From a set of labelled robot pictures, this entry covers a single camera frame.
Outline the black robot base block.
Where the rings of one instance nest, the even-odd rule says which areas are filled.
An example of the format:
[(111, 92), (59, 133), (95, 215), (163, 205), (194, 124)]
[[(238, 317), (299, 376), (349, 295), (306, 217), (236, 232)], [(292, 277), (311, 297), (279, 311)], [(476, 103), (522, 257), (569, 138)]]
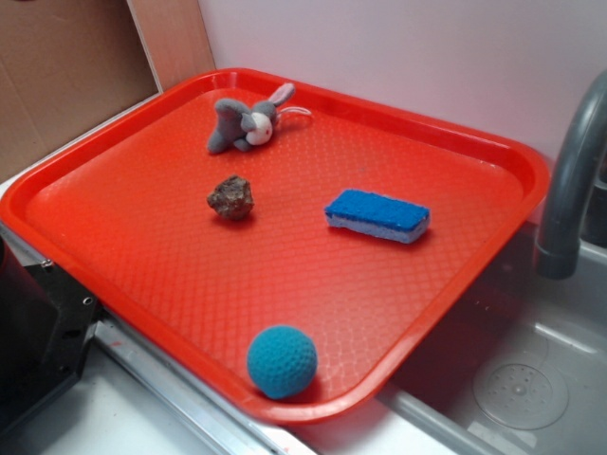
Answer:
[(1, 435), (82, 377), (97, 297), (55, 264), (22, 265), (1, 242)]

